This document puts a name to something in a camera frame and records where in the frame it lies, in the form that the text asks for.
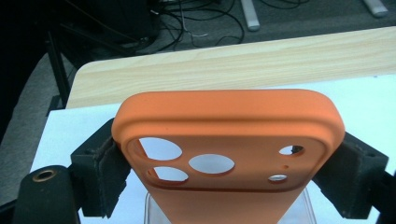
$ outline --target gray carpet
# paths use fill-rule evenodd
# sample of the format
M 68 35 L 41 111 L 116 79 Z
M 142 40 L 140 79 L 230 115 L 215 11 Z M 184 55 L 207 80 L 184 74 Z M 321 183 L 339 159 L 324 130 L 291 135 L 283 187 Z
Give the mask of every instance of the gray carpet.
M 220 8 L 225 10 L 229 2 L 231 1 L 223 1 Z M 383 2 L 388 7 L 389 14 L 386 18 L 376 19 L 368 12 L 361 0 L 311 0 L 292 10 L 270 8 L 261 1 L 255 0 L 254 5 L 262 28 L 254 33 L 247 31 L 238 1 L 235 2 L 230 13 L 241 21 L 245 32 L 244 43 L 248 43 L 396 25 L 396 2 L 394 0 Z M 204 15 L 207 16 L 206 12 L 197 12 L 191 16 Z M 242 34 L 230 17 L 223 16 L 218 20 L 206 22 L 190 20 L 185 22 L 186 28 L 192 34 L 207 35 L 191 38 L 191 35 L 185 34 L 181 42 L 175 47 L 166 49 L 167 51 L 235 44 L 236 38 L 222 38 Z M 174 38 L 169 30 L 171 29 L 165 29 L 163 26 L 156 42 L 142 52 L 154 52 L 173 41 Z M 73 73 L 71 63 L 66 62 L 66 70 L 68 74 Z M 46 55 L 25 86 L 3 144 L 0 146 L 0 204 L 17 197 L 19 183 L 30 171 L 47 120 L 52 96 L 57 94 L 59 93 Z

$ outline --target light wood surface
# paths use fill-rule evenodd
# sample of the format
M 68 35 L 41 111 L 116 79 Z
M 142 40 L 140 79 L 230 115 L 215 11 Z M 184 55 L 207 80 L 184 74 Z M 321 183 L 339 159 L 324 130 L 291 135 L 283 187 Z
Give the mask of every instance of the light wood surface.
M 245 90 L 396 74 L 396 27 L 88 63 L 67 108 L 143 91 Z

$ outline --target circular hole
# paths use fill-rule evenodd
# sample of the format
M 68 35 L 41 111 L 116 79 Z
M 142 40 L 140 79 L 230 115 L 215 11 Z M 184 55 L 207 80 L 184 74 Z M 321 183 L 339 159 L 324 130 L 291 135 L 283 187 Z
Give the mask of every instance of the circular hole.
M 38 175 L 33 176 L 33 180 L 35 182 L 44 182 L 47 181 L 51 178 L 53 178 L 56 175 L 56 172 L 53 170 L 46 170 L 40 172 Z
M 156 161 L 170 161 L 178 158 L 182 151 L 175 143 L 156 137 L 144 137 L 139 139 L 146 155 Z
M 282 155 L 289 156 L 289 155 L 295 155 L 297 153 L 301 153 L 303 150 L 304 148 L 301 146 L 287 146 L 280 149 L 279 153 Z
M 270 177 L 268 177 L 268 180 L 271 183 L 277 184 L 277 183 L 282 183 L 282 182 L 286 181 L 287 178 L 288 177 L 286 175 L 271 175 Z
M 148 172 L 149 175 L 158 177 L 160 180 L 171 181 L 171 182 L 184 182 L 189 176 L 183 171 L 168 167 L 168 166 L 158 166 L 154 167 L 155 175 Z
M 196 156 L 189 161 L 189 164 L 193 169 L 209 175 L 223 174 L 235 166 L 230 158 L 216 154 Z

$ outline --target orange phone case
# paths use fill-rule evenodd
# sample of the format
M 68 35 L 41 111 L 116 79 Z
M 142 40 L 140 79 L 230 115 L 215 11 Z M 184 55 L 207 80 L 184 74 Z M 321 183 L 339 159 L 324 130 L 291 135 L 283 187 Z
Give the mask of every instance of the orange phone case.
M 331 100 L 314 91 L 165 91 L 127 99 L 112 134 L 173 224 L 254 224 L 282 218 L 345 128 Z M 141 142 L 147 137 L 170 141 L 181 154 L 151 159 Z M 210 165 L 202 160 L 210 155 L 231 163 L 210 173 L 193 162 Z M 162 179 L 163 167 L 186 178 Z

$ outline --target wooden table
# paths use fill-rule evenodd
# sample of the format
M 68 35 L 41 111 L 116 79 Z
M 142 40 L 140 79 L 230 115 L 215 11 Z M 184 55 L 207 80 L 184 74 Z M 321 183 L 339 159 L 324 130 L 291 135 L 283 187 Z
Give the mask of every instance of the wooden table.
M 257 89 L 396 74 L 396 27 L 88 63 L 67 108 L 120 103 L 143 91 Z

